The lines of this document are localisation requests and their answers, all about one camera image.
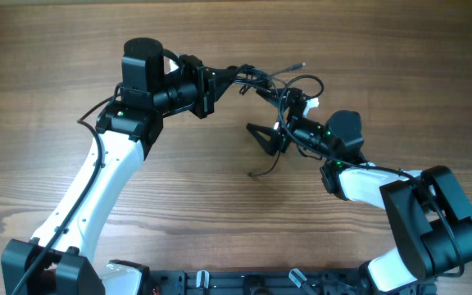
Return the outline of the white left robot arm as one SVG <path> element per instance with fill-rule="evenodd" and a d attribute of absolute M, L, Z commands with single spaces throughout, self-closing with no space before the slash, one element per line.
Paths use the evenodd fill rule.
<path fill-rule="evenodd" d="M 8 294 L 140 294 L 150 270 L 112 261 L 93 265 L 102 229 L 129 179 L 146 160 L 163 120 L 184 111 L 205 118 L 242 72 L 176 55 L 150 38 L 127 41 L 122 80 L 93 108 L 93 142 L 84 164 L 52 214 L 28 241 L 11 240 L 1 265 Z"/>

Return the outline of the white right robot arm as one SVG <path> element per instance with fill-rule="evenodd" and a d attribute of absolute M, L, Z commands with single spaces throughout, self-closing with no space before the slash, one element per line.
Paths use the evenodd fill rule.
<path fill-rule="evenodd" d="M 272 128 L 247 125 L 270 154 L 290 143 L 304 157 L 322 160 L 325 190 L 344 201 L 385 210 L 395 247 L 358 270 L 328 270 L 321 288 L 328 294 L 434 293 L 439 277 L 460 277 L 472 261 L 472 205 L 446 166 L 394 170 L 377 166 L 361 153 L 364 143 L 359 113 L 337 111 L 325 124 L 306 114 L 316 107 L 298 88 L 257 90 L 277 108 Z"/>

